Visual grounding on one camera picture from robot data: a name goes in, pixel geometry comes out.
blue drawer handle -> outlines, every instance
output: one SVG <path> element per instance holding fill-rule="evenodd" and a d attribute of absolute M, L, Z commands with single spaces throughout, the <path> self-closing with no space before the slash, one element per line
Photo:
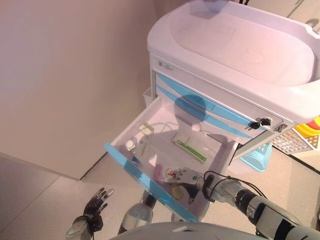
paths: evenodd
<path fill-rule="evenodd" d="M 181 98 L 178 98 L 176 95 L 172 94 L 171 92 L 165 90 L 163 87 L 157 85 L 156 86 L 161 92 L 163 92 L 169 99 L 171 99 L 175 104 L 177 104 L 180 108 L 185 110 L 187 113 L 190 113 L 194 117 L 198 118 L 201 121 L 206 121 L 207 123 L 210 123 L 213 126 L 216 126 L 220 129 L 223 129 L 229 133 L 245 137 L 248 139 L 251 139 L 252 137 L 244 134 L 242 131 L 239 131 L 227 124 L 225 124 L 223 121 L 220 121 L 219 119 L 216 119 L 208 114 L 206 114 L 204 111 L 196 108 L 195 106 L 192 106 L 191 104 L 183 101 Z"/>
<path fill-rule="evenodd" d="M 178 94 L 180 94 L 183 98 L 188 100 L 190 103 L 200 107 L 201 109 L 208 110 L 209 112 L 212 112 L 214 114 L 217 114 L 220 117 L 223 117 L 225 119 L 228 119 L 230 121 L 233 121 L 235 123 L 244 125 L 244 126 L 249 126 L 251 121 L 248 119 L 244 118 L 243 116 L 240 116 L 239 114 L 225 108 L 224 106 L 213 102 L 212 100 L 200 95 L 199 93 L 188 89 L 185 86 L 182 86 L 181 84 L 173 81 L 172 79 L 163 76 L 159 73 L 157 75 L 174 91 L 176 91 Z"/>
<path fill-rule="evenodd" d="M 123 156 L 110 143 L 104 144 L 104 148 L 108 153 L 120 164 L 124 170 L 130 174 L 137 182 L 142 185 L 148 192 L 152 194 L 157 200 L 167 205 L 182 218 L 188 222 L 197 223 L 199 220 L 188 210 L 186 210 L 180 203 L 178 203 L 169 193 L 163 190 L 155 181 L 148 175 L 137 168 L 131 161 Z"/>

blue plastic basket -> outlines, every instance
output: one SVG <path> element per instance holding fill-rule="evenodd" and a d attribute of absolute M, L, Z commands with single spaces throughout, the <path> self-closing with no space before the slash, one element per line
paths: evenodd
<path fill-rule="evenodd" d="M 258 172 L 264 172 L 268 167 L 271 152 L 272 144 L 266 143 L 240 157 L 240 159 Z"/>

drawer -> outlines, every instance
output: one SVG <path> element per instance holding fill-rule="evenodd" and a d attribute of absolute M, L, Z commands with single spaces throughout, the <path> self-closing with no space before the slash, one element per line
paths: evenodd
<path fill-rule="evenodd" d="M 188 72 L 185 69 L 182 69 L 172 63 L 169 63 L 166 60 L 160 59 L 154 55 L 150 55 L 150 67 L 156 74 L 156 81 L 152 84 L 158 84 L 157 80 L 160 79 L 163 81 L 164 77 L 167 79 L 178 83 L 179 85 L 188 88 L 189 90 L 201 94 L 206 99 L 213 101 L 218 105 L 218 107 L 223 108 L 223 113 L 226 114 L 235 114 L 241 116 L 239 121 L 243 121 L 243 124 L 246 124 L 246 121 L 256 122 L 262 118 L 270 118 L 271 126 L 263 126 L 262 129 L 273 131 L 274 128 L 279 126 L 282 123 L 291 124 L 292 122 L 284 117 L 270 111 L 263 106 L 257 105 L 252 100 L 246 99 L 246 96 L 237 95 L 225 88 L 220 87 L 212 81 L 206 80 L 200 76 L 194 75 L 191 72 Z"/>
<path fill-rule="evenodd" d="M 151 135 L 140 132 L 139 127 L 145 123 L 153 128 Z M 193 203 L 189 204 L 189 194 L 180 186 L 183 197 L 176 200 L 171 196 L 172 185 L 154 180 L 154 170 L 157 164 L 161 164 L 172 168 L 189 168 L 202 174 L 207 170 L 224 173 L 238 142 L 229 137 L 219 138 L 221 134 L 217 134 L 215 130 L 209 123 L 184 111 L 170 99 L 158 96 L 112 143 L 106 143 L 105 149 L 159 202 L 184 220 L 198 222 L 202 220 L 209 206 L 202 192 L 199 191 Z M 210 154 L 204 163 L 175 145 L 173 139 L 177 133 L 192 136 L 197 143 L 209 146 Z M 139 159 L 141 165 L 133 164 L 134 154 L 125 146 L 126 142 L 133 138 L 138 145 L 142 141 L 148 143 Z"/>
<path fill-rule="evenodd" d="M 202 118 L 205 122 L 220 129 L 224 136 L 230 136 L 241 144 L 265 131 L 263 127 L 250 129 L 251 120 L 162 74 L 156 74 L 155 82 L 158 96 L 170 99 L 191 115 L 199 116 L 204 112 Z"/>

cable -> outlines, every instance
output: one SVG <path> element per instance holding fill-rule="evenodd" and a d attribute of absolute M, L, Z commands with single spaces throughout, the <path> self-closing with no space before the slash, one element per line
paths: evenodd
<path fill-rule="evenodd" d="M 224 180 L 229 180 L 228 178 L 224 178 L 224 179 L 221 179 L 220 181 L 218 181 L 214 187 L 212 188 L 211 192 L 210 192 L 210 195 L 209 195 L 209 198 L 211 199 L 211 196 L 212 196 L 212 193 L 214 192 L 216 186 L 218 186 L 219 183 L 223 182 Z"/>
<path fill-rule="evenodd" d="M 217 186 L 219 183 L 221 183 L 221 182 L 224 181 L 224 180 L 236 180 L 236 181 L 239 181 L 239 182 L 241 182 L 241 183 L 244 183 L 244 184 L 248 185 L 248 186 L 251 187 L 253 190 L 255 190 L 260 196 L 263 196 L 264 198 L 268 199 L 268 198 L 266 197 L 266 195 L 264 195 L 264 193 L 263 193 L 256 185 L 254 185 L 254 184 L 251 183 L 251 182 L 244 181 L 244 180 L 242 180 L 242 179 L 239 179 L 239 178 L 236 178 L 236 177 L 232 177 L 232 176 L 226 176 L 226 175 L 223 175 L 223 174 L 220 174 L 220 173 L 218 173 L 218 172 L 211 171 L 211 170 L 208 170 L 208 171 L 206 171 L 206 172 L 204 173 L 204 175 L 203 175 L 203 181 L 206 181 L 206 174 L 207 174 L 207 173 L 213 173 L 213 174 L 216 174 L 216 175 L 221 176 L 221 177 L 224 178 L 224 179 L 218 181 L 218 182 L 214 185 L 213 189 L 211 190 L 210 196 L 209 196 L 210 198 L 211 198 L 212 193 L 214 192 L 214 189 L 216 188 L 216 186 Z"/>

open drawer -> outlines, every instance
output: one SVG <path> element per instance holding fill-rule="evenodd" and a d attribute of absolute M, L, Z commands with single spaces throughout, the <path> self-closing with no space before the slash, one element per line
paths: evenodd
<path fill-rule="evenodd" d="M 145 123 L 153 128 L 152 134 L 146 135 L 139 130 Z M 200 162 L 179 148 L 173 142 L 177 133 L 192 136 L 209 147 L 206 161 Z M 133 138 L 138 145 L 142 141 L 148 142 L 143 155 L 140 155 L 141 165 L 133 164 L 133 151 L 128 150 L 125 145 Z M 172 184 L 154 180 L 155 166 L 161 164 L 172 168 L 189 168 L 202 174 L 207 170 L 224 173 L 237 145 L 236 141 L 215 134 L 215 128 L 207 122 L 185 112 L 165 96 L 159 96 L 111 144 L 106 143 L 104 147 L 125 171 L 159 202 L 184 220 L 198 222 L 209 207 L 202 192 L 199 191 L 194 201 L 189 204 L 189 194 L 180 186 L 183 197 L 176 200 L 171 196 Z"/>

